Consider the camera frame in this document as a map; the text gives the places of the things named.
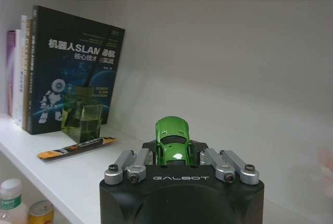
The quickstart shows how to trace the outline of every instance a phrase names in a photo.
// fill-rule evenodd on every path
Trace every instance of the metal bracket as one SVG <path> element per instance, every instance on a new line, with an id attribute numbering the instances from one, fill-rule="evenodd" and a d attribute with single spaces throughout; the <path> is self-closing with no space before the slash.
<path id="1" fill-rule="evenodd" d="M 220 154 L 227 163 L 236 169 L 241 182 L 248 185 L 257 185 L 259 183 L 259 172 L 254 165 L 246 164 L 231 150 L 221 151 Z"/>
<path id="2" fill-rule="evenodd" d="M 235 169 L 212 148 L 206 148 L 200 152 L 200 165 L 212 165 L 216 178 L 223 182 L 233 183 L 235 181 Z"/>
<path id="3" fill-rule="evenodd" d="M 146 164 L 152 164 L 152 152 L 148 148 L 142 148 L 138 153 L 134 164 L 128 166 L 127 178 L 133 184 L 146 178 Z"/>
<path id="4" fill-rule="evenodd" d="M 123 181 L 123 171 L 127 166 L 133 164 L 136 154 L 133 150 L 124 150 L 116 162 L 109 166 L 104 172 L 104 181 L 108 185 L 116 185 Z"/>

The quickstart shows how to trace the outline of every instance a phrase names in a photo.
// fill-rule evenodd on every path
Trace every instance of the plastic bottle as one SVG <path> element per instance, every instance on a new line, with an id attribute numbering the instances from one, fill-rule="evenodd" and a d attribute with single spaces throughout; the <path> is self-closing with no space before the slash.
<path id="1" fill-rule="evenodd" d="M 22 182 L 19 179 L 9 179 L 1 183 L 0 220 L 10 224 L 28 224 L 28 208 L 21 201 L 21 194 Z"/>

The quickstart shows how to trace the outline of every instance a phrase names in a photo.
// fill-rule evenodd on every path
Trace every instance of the robot slam book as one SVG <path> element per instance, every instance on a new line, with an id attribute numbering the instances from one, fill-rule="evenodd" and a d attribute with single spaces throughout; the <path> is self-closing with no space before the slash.
<path id="1" fill-rule="evenodd" d="M 96 60 L 99 63 L 89 85 L 103 104 L 102 123 L 107 122 L 124 33 L 108 24 L 33 7 L 27 112 L 30 134 L 60 130 L 64 95 L 85 83 Z"/>

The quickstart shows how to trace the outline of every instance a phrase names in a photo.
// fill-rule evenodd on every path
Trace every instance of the yellow can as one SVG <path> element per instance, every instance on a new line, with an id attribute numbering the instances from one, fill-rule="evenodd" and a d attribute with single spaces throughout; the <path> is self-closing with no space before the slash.
<path id="1" fill-rule="evenodd" d="M 53 205 L 47 200 L 36 202 L 29 209 L 29 224 L 52 224 L 53 217 Z"/>

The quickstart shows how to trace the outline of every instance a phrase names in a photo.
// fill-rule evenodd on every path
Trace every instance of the book spine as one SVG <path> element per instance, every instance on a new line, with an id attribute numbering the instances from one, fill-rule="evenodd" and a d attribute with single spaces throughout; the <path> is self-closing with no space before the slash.
<path id="1" fill-rule="evenodd" d="M 14 77 L 13 77 L 13 105 L 12 117 L 14 122 L 22 125 L 22 74 L 21 74 L 21 30 L 15 32 Z"/>
<path id="2" fill-rule="evenodd" d="M 37 48 L 37 24 L 38 24 L 38 6 L 33 6 L 32 30 L 31 30 L 31 51 L 30 51 L 30 67 L 29 67 L 29 93 L 28 93 L 28 117 L 27 132 L 33 134 L 32 124 L 32 99 L 33 99 L 33 79 L 34 79 L 34 63 Z"/>
<path id="3" fill-rule="evenodd" d="M 25 39 L 24 39 L 23 116 L 22 116 L 23 130 L 27 130 L 27 117 L 28 117 L 29 68 L 30 68 L 31 33 L 32 33 L 31 24 L 32 24 L 32 19 L 27 19 L 25 23 Z"/>
<path id="4" fill-rule="evenodd" d="M 7 113 L 12 116 L 12 90 L 13 90 L 13 75 L 14 75 L 14 52 L 15 52 L 15 31 L 7 32 L 7 59 L 6 59 L 6 73 L 7 73 Z"/>

